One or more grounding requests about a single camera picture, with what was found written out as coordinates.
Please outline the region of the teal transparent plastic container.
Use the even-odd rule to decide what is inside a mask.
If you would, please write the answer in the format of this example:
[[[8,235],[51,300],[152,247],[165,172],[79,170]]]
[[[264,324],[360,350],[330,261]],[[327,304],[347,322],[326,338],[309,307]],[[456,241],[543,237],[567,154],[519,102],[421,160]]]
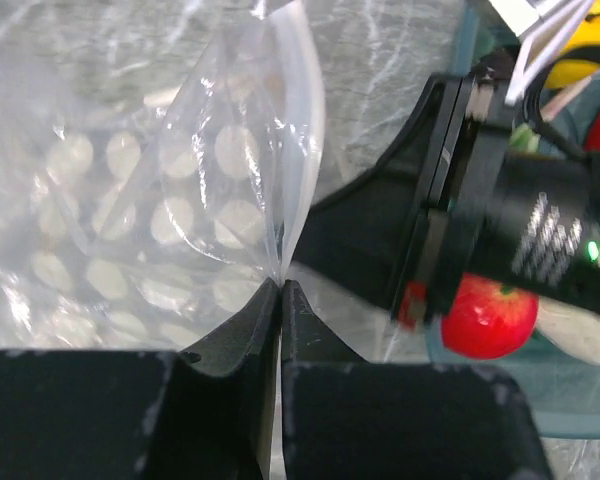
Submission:
[[[450,62],[453,73],[466,73],[479,57],[509,37],[500,27],[484,26],[471,7],[465,7]],[[440,322],[426,330],[429,359],[467,364],[471,359],[444,348]],[[550,438],[600,439],[600,366],[575,359],[534,336],[518,351],[496,360],[477,361],[506,370],[525,392],[538,430]]]

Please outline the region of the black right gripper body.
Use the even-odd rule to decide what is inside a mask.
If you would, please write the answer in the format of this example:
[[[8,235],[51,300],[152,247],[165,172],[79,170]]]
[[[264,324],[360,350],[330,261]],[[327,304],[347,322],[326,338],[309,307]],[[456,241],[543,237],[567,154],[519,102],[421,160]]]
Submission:
[[[445,312],[472,272],[600,314],[600,154],[515,152],[498,100],[485,121],[465,118],[470,93],[466,80],[430,77],[399,134],[390,313],[417,276]]]

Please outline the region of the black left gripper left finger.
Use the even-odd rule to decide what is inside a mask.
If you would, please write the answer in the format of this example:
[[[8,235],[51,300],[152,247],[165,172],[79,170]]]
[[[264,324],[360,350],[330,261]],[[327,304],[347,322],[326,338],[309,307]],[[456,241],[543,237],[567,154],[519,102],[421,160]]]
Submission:
[[[264,479],[280,291],[182,351],[0,350],[0,479]]]

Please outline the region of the red toy apple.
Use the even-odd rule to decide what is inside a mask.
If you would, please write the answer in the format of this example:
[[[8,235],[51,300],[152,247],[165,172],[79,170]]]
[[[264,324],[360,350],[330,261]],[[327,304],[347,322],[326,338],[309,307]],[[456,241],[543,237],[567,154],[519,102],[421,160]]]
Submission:
[[[466,274],[451,310],[441,321],[442,342],[471,359],[509,355],[531,337],[538,309],[539,298],[534,294]]]

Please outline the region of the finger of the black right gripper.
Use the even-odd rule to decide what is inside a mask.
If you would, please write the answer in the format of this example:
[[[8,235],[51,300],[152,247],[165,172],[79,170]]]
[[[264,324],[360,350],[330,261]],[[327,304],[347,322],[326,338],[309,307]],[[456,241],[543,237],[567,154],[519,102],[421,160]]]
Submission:
[[[417,181],[450,77],[432,75],[375,165],[313,205],[294,261],[390,310],[413,222]]]

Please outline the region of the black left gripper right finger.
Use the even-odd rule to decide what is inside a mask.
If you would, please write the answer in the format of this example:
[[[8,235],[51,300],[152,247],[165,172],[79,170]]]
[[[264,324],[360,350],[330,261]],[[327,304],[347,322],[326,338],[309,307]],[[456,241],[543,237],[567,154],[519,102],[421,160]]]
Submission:
[[[282,291],[282,442],[291,479],[549,479],[526,397],[484,364],[366,361]]]

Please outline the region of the clear polka dot zip bag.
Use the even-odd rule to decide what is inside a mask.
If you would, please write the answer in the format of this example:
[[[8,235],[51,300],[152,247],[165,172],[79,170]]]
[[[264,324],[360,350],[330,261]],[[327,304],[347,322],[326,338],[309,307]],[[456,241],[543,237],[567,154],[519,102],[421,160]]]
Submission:
[[[192,344],[284,279],[324,136],[300,1],[120,110],[0,54],[0,348]]]

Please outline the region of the white toy daikon radish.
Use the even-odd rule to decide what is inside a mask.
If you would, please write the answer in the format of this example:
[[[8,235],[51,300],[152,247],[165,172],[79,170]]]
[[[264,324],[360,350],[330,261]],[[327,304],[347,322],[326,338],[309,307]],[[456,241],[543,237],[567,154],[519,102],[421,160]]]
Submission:
[[[541,298],[536,329],[567,355],[600,365],[599,315]]]

